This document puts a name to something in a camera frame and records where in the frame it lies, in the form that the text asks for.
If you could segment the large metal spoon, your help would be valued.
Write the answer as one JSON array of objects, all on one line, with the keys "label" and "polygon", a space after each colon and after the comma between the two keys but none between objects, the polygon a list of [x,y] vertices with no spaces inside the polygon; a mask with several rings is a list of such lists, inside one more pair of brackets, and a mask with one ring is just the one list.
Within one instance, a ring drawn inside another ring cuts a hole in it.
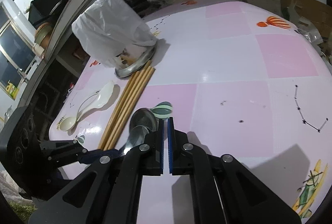
[{"label": "large metal spoon", "polygon": [[128,139],[119,149],[119,156],[121,157],[126,155],[133,147],[142,144],[145,136],[148,133],[156,131],[157,127],[157,120],[151,110],[147,108],[140,108],[136,110],[129,123]]}]

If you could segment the steel utensil holder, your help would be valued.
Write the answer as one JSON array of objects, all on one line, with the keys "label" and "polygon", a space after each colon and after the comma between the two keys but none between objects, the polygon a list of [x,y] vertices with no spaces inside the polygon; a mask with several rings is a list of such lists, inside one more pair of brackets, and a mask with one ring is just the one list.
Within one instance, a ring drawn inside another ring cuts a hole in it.
[{"label": "steel utensil holder", "polygon": [[114,58],[115,74],[118,78],[125,78],[140,70],[152,59],[156,51],[153,46],[138,46],[130,44]]}]

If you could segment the brown clay pot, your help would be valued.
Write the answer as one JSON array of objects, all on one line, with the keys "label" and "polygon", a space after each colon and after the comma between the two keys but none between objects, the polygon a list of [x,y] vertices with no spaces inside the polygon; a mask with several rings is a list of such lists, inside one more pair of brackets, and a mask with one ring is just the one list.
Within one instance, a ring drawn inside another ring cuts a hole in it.
[{"label": "brown clay pot", "polygon": [[53,26],[49,22],[43,23],[35,32],[34,42],[46,50],[50,42],[52,31]]}]

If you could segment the white plastic bag cover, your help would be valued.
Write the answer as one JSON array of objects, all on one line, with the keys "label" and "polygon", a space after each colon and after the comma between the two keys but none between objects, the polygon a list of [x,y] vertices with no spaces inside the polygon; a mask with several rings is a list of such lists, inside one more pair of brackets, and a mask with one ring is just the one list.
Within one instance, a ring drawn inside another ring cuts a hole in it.
[{"label": "white plastic bag cover", "polygon": [[115,67],[114,58],[130,44],[153,46],[157,38],[124,0],[96,0],[72,23],[84,51],[98,62]]}]

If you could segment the black box appliance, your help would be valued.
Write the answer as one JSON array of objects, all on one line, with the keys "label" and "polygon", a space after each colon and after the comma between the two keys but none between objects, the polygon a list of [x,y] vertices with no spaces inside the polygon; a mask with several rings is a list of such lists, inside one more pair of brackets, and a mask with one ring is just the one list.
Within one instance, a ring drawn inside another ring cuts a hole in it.
[{"label": "black box appliance", "polygon": [[46,18],[51,10],[58,4],[60,0],[33,0],[30,3],[28,21],[34,26],[37,22]]}]

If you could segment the cardboard box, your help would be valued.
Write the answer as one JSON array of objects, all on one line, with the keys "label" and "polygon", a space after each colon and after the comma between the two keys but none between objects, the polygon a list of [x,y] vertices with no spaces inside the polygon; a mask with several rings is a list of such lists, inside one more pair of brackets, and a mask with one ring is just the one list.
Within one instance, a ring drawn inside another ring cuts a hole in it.
[{"label": "cardboard box", "polygon": [[329,38],[331,32],[331,7],[317,0],[280,0],[281,8],[295,4],[298,15],[310,20],[320,35]]}]

